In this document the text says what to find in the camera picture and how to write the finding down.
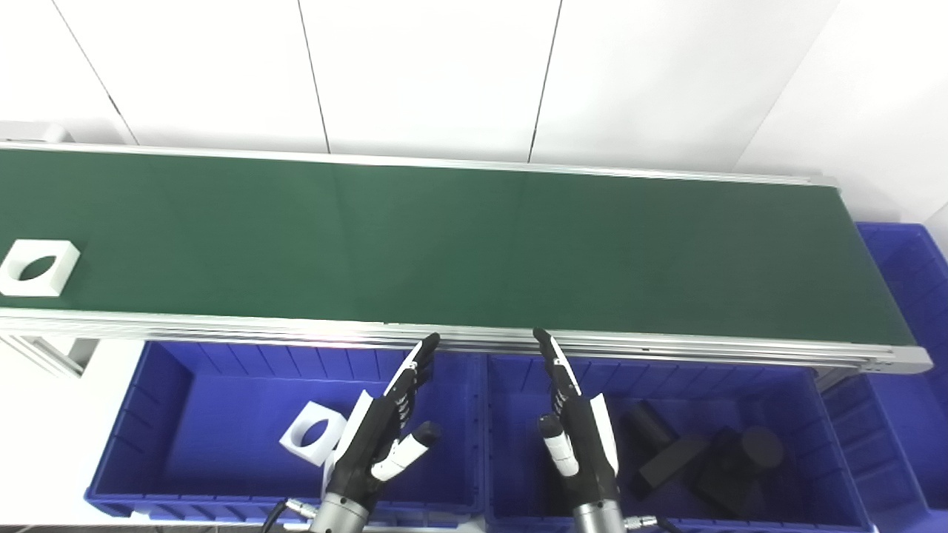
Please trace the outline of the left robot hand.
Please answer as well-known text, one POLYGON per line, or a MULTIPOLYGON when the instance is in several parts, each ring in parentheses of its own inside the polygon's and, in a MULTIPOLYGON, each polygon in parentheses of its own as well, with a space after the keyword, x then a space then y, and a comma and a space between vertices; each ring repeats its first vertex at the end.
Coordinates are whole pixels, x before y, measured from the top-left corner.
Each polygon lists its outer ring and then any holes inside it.
POLYGON ((434 332, 419 341, 382 395, 363 392, 336 446, 331 475, 323 483, 323 512, 335 506, 368 516, 386 483, 440 440, 441 426, 433 421, 424 421, 410 433, 405 431, 417 392, 431 377, 440 340, 434 332))

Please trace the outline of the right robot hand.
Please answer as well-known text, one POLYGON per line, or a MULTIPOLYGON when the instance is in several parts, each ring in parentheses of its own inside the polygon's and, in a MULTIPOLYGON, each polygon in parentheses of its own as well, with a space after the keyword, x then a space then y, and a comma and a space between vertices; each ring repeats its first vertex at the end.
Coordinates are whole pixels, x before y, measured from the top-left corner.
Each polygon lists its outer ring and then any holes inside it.
POLYGON ((618 452, 603 395, 583 394, 571 363, 545 329, 533 336, 551 381, 551 409, 538 429, 559 474, 569 509, 618 503, 618 452))

